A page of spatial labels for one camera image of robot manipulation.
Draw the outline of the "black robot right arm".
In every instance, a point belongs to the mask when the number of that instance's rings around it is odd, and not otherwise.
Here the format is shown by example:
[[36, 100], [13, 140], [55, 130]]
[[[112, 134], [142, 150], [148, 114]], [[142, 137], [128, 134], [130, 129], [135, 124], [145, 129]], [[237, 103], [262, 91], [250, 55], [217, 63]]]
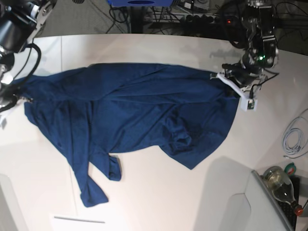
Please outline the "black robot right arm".
[[0, 2], [0, 78], [14, 66], [14, 55], [25, 49], [35, 50], [36, 63], [29, 74], [14, 83], [0, 83], [0, 127], [4, 128], [6, 117], [22, 97], [17, 91], [36, 71], [41, 61], [41, 50], [34, 43], [36, 35], [43, 30], [53, 11], [55, 0], [2, 0]]

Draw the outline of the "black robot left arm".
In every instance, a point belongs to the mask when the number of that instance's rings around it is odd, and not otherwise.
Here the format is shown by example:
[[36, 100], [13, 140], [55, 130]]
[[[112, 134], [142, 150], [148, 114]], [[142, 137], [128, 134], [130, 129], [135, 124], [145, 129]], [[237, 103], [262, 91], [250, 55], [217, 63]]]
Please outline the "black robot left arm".
[[242, 110], [254, 111], [257, 93], [278, 59], [273, 6], [269, 0], [230, 0], [221, 6], [219, 16], [229, 43], [244, 53], [239, 62], [223, 64], [223, 71], [213, 78], [237, 93]]

